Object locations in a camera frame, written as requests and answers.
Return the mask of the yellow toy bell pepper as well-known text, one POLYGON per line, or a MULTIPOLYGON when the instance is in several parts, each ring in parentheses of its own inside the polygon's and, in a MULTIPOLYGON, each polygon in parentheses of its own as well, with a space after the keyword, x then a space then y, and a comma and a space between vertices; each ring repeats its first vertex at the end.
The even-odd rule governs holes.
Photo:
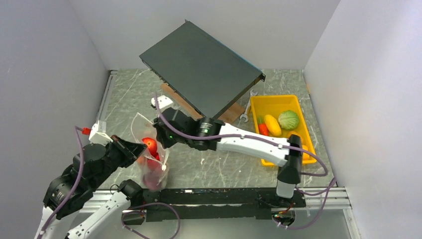
MULTIPOLYGON (((306 145, 302 145, 302 149, 308 151, 308 147, 306 145)), ((310 159, 310 155, 306 152, 303 152, 303 161, 309 161, 310 159)))

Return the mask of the purple toy onion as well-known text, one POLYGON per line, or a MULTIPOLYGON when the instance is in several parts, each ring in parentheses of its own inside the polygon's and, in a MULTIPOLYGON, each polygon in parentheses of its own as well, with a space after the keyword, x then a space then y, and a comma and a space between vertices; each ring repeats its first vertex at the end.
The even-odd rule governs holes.
POLYGON ((160 175, 153 173, 144 174, 142 181, 144 185, 151 191, 160 191, 162 189, 160 175))

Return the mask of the red toy bell pepper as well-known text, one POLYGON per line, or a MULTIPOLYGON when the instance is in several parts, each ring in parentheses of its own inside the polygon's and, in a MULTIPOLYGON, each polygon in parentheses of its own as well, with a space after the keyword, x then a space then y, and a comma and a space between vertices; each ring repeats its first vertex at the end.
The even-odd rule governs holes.
POLYGON ((157 155, 153 156, 154 158, 147 158, 146 165, 149 168, 150 171, 156 171, 161 170, 162 164, 160 162, 160 155, 157 153, 157 155))

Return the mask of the orange toy fruit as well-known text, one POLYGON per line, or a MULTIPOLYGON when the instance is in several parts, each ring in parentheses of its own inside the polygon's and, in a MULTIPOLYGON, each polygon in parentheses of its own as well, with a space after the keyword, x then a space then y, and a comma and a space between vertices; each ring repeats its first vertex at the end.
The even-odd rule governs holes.
POLYGON ((296 135, 296 136, 298 136, 302 140, 302 136, 299 133, 295 132, 295 131, 289 131, 287 133, 287 135, 286 135, 286 138, 290 138, 292 135, 296 135))

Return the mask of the red toy apple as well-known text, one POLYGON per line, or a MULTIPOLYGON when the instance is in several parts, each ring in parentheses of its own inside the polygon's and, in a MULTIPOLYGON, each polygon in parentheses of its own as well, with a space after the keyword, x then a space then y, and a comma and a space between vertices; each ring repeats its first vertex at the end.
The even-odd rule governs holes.
POLYGON ((142 142, 147 146, 149 153, 152 156, 157 155, 157 143, 155 141, 155 139, 151 138, 151 137, 145 137, 142 139, 142 142))

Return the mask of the clear dotted zip bag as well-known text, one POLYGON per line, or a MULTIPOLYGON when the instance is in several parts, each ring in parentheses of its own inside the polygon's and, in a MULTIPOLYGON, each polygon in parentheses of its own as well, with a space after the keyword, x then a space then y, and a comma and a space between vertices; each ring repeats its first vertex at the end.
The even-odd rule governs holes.
POLYGON ((136 113, 131 122, 131 134, 136 143, 144 143, 147 149, 137 159, 141 170, 141 182, 151 191, 160 191, 166 187, 169 166, 169 150, 157 141, 153 122, 140 113, 136 113))

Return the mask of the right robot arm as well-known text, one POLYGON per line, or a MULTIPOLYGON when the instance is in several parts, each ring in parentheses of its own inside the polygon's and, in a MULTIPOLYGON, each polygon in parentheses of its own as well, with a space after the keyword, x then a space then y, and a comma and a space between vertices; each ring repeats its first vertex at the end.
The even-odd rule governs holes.
POLYGON ((301 181, 303 149, 299 137, 277 138, 239 129, 218 119, 193 119, 174 108, 165 109, 153 121, 156 139, 164 148, 176 143, 199 151, 232 151, 265 159, 278 169, 274 200, 285 207, 293 201, 301 181))

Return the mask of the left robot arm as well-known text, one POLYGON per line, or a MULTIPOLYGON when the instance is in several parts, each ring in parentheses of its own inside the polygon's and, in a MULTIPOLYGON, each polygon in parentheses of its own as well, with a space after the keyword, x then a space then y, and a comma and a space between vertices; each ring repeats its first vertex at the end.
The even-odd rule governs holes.
POLYGON ((82 209, 117 168, 132 165, 147 146, 113 135, 105 143, 90 143, 79 148, 72 164, 50 183, 46 191, 37 239, 52 237, 54 222, 63 221, 82 209))

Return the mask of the orange toy carrot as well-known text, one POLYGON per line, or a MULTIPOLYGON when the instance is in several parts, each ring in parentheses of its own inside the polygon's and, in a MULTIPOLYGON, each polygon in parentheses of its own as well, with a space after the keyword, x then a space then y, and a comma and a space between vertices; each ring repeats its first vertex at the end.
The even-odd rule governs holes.
POLYGON ((261 135, 265 135, 265 136, 268 136, 269 135, 269 131, 268 131, 268 128, 267 128, 267 126, 266 126, 266 124, 264 122, 263 117, 259 116, 257 118, 257 125, 258 125, 259 133, 261 135))

